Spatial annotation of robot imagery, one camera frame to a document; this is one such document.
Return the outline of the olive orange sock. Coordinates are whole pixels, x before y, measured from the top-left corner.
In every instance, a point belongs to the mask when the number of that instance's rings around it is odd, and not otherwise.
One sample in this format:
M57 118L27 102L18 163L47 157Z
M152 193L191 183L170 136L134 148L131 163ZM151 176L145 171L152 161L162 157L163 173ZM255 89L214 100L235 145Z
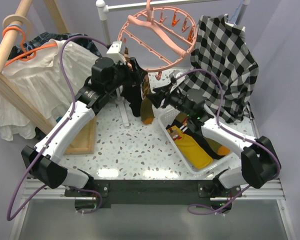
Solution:
M155 116L153 112L153 104L147 98L147 95L152 93L148 75L144 77L143 82L141 84L141 93L142 93L141 96L142 101L140 105L141 121L144 125L150 125L153 122Z
M184 113L179 113L174 121L173 125L176 125L182 132L191 136L196 143L213 159L220 160L224 156L227 156L231 150L222 144L207 138L200 136L198 133L192 132L187 126L188 117Z

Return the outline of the pink round clip hanger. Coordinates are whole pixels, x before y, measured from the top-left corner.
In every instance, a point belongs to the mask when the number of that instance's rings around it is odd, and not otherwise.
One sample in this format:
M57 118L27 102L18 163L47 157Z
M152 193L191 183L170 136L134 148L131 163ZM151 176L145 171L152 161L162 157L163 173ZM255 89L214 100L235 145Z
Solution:
M117 40L132 40L142 55L157 57L153 66L143 65L149 73L160 74L180 64L195 47L198 27L186 11L168 3L147 0L144 9L129 14Z

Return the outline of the black striped sock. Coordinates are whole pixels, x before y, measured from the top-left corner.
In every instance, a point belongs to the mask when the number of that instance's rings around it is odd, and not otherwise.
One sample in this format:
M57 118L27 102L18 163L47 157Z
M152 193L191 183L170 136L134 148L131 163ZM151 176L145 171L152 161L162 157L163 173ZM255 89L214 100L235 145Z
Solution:
M141 88L139 85L125 85L123 86L121 96L129 102L129 107L135 117L140 117L141 113Z

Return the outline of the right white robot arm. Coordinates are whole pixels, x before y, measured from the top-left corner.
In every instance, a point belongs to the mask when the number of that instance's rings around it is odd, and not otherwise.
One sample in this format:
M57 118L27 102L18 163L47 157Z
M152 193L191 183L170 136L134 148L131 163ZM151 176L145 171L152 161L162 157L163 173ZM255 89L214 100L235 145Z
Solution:
M239 167L226 169L214 178L212 189L217 196L225 196L238 185L247 184L259 189L279 176L282 167L272 142L265 136L255 138L221 123L206 105L201 90L190 89L182 94L168 84L154 89L146 97L155 108L170 105L186 114L193 132L220 143L240 158Z

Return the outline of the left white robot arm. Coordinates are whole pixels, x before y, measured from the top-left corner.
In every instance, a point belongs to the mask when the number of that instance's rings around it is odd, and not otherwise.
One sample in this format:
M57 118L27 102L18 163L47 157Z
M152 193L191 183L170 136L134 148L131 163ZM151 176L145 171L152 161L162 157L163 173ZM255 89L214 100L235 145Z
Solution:
M35 147L23 148L21 156L29 174L51 189L74 187L82 196L89 196L94 190L93 177L59 162L81 129L110 101L111 94L121 86L141 84L146 74L134 57L126 64L115 63L109 57L98 58L68 112Z

